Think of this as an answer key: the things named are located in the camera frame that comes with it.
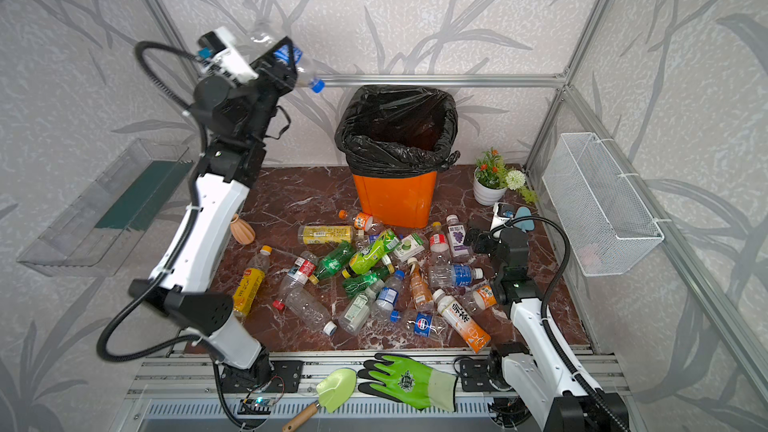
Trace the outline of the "clear Pepsi bottle blue label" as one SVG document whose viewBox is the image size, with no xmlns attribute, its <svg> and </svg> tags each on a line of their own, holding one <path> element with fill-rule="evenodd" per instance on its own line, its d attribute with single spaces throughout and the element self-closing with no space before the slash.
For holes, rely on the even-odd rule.
<svg viewBox="0 0 768 432">
<path fill-rule="evenodd" d="M 263 57 L 272 57 L 286 66 L 293 63 L 297 85 L 319 94 L 325 88 L 325 82 L 319 77 L 315 61 L 296 42 L 291 41 L 291 45 L 285 43 L 286 38 L 289 36 L 274 22 L 259 19 L 248 33 L 244 55 L 249 63 Z"/>
</svg>

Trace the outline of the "purple grape label bottle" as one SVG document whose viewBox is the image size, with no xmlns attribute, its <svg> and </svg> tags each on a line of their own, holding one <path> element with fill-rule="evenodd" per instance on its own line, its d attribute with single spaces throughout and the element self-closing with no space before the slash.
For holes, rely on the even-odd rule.
<svg viewBox="0 0 768 432">
<path fill-rule="evenodd" d="M 473 260 L 471 246 L 465 242 L 467 229 L 455 214 L 446 217 L 447 238 L 454 263 L 468 264 Z"/>
</svg>

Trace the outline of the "small orange label bottle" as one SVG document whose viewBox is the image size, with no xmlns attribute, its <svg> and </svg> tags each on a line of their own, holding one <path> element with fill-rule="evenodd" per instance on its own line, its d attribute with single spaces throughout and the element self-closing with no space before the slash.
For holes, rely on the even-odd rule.
<svg viewBox="0 0 768 432">
<path fill-rule="evenodd" d="M 495 307 L 497 300 L 491 285 L 488 282 L 483 282 L 467 291 L 465 303 L 469 307 L 469 313 L 474 315 Z"/>
</svg>

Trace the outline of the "orange white label juice bottle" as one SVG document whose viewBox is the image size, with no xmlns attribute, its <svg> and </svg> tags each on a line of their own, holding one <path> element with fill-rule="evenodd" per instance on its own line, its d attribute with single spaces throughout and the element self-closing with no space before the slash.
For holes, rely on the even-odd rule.
<svg viewBox="0 0 768 432">
<path fill-rule="evenodd" d="M 437 289 L 432 296 L 437 313 L 458 333 L 474 353 L 479 353 L 489 344 L 490 335 L 453 296 L 448 295 L 443 289 Z"/>
</svg>

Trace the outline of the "bright green label bottle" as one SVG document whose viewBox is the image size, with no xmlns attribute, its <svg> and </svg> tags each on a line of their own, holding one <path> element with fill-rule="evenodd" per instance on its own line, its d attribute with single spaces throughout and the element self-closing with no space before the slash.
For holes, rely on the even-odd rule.
<svg viewBox="0 0 768 432">
<path fill-rule="evenodd" d="M 392 229 L 384 230 L 372 244 L 352 256 L 349 263 L 342 269 L 342 276 L 349 279 L 365 275 L 379 262 L 382 262 L 392 274 L 395 268 L 388 254 L 393 252 L 398 244 L 399 238 L 395 232 Z"/>
</svg>

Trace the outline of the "yellow label tea bottle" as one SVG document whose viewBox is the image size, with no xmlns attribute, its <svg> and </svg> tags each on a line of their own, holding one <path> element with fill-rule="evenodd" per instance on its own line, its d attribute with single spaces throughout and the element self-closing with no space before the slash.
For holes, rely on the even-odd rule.
<svg viewBox="0 0 768 432">
<path fill-rule="evenodd" d="M 298 240 L 305 245 L 352 242 L 356 232 L 345 225 L 302 225 Z"/>
</svg>

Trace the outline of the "yellow iced tea bottle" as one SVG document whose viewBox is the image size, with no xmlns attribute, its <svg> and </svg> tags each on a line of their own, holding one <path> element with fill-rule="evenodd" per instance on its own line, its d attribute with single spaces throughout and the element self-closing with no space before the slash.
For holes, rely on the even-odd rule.
<svg viewBox="0 0 768 432">
<path fill-rule="evenodd" d="M 270 246 L 262 246 L 247 264 L 233 295 L 233 313 L 236 318 L 242 320 L 250 313 L 258 290 L 269 270 L 272 252 L 273 249 Z"/>
</svg>

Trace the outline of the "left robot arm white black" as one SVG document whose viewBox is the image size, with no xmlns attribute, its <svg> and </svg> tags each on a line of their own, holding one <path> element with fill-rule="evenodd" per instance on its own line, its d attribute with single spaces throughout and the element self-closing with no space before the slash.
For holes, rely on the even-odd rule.
<svg viewBox="0 0 768 432">
<path fill-rule="evenodd" d="M 191 102 L 157 76 L 145 59 L 148 50 L 166 51 L 206 69 Z M 131 283 L 132 299 L 103 330 L 97 353 L 105 361 L 126 362 L 179 343 L 201 342 L 214 361 L 265 380 L 273 370 L 268 351 L 235 317 L 233 298 L 211 291 L 210 286 L 229 240 L 230 222 L 263 164 L 267 130 L 281 109 L 279 99 L 297 84 L 293 43 L 284 38 L 247 59 L 232 46 L 205 46 L 192 54 L 142 41 L 134 55 L 150 81 L 196 123 L 201 156 L 188 180 L 190 202 L 176 234 L 150 277 Z M 138 352 L 110 352 L 109 338 L 142 304 L 170 318 L 183 335 Z"/>
</svg>

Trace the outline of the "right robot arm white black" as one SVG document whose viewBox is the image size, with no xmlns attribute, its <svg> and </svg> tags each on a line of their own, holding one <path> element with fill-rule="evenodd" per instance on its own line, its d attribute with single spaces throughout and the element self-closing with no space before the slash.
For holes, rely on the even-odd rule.
<svg viewBox="0 0 768 432">
<path fill-rule="evenodd" d="M 554 221 L 533 216 L 561 237 L 564 256 L 545 291 L 527 276 L 527 238 L 510 219 L 487 231 L 472 227 L 464 239 L 491 257 L 491 282 L 499 306 L 522 335 L 522 343 L 503 344 L 489 360 L 490 378 L 513 389 L 543 431 L 628 431 L 630 418 L 621 396 L 607 392 L 586 371 L 549 310 L 549 303 L 569 265 L 572 246 Z"/>
</svg>

